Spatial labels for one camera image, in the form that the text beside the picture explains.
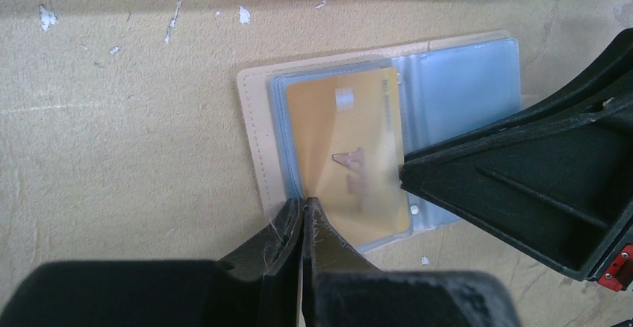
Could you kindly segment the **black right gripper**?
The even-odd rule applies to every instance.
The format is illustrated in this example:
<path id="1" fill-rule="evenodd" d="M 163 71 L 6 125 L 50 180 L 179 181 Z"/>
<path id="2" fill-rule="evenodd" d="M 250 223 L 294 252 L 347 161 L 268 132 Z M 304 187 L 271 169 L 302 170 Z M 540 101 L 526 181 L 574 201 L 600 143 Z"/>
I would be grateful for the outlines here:
<path id="1" fill-rule="evenodd" d="M 402 188 L 578 281 L 632 283 L 632 30 L 541 102 L 405 157 Z"/>

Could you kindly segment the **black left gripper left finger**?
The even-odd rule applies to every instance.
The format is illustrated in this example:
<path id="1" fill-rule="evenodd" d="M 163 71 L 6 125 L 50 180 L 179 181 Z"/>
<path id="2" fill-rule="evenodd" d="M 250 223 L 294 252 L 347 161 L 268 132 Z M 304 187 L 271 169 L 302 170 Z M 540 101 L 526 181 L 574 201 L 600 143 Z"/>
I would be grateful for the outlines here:
<path id="1" fill-rule="evenodd" d="M 3 326 L 296 326 L 304 202 L 214 260 L 57 261 L 16 289 Z"/>

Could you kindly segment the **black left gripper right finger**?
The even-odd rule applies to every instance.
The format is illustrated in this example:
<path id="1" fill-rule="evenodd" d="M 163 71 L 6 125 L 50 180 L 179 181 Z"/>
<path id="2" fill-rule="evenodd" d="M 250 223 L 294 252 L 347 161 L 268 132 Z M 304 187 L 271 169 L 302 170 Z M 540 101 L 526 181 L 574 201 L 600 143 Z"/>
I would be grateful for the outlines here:
<path id="1" fill-rule="evenodd" d="M 304 204 L 302 313 L 307 326 L 520 326 L 510 293 L 478 271 L 384 271 Z"/>

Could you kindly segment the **beige card holder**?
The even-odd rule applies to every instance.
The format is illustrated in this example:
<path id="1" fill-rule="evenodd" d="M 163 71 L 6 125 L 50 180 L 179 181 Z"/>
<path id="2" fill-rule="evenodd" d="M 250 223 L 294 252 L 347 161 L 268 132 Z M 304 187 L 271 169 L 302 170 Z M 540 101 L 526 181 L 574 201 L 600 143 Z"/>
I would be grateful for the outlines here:
<path id="1" fill-rule="evenodd" d="M 308 198 L 296 160 L 287 88 L 386 67 L 397 71 L 404 156 L 505 118 L 523 104 L 518 43 L 506 31 L 244 69 L 237 88 L 267 216 L 276 215 L 288 199 Z M 356 249 L 366 252 L 456 221 L 454 214 L 405 194 L 411 227 Z"/>

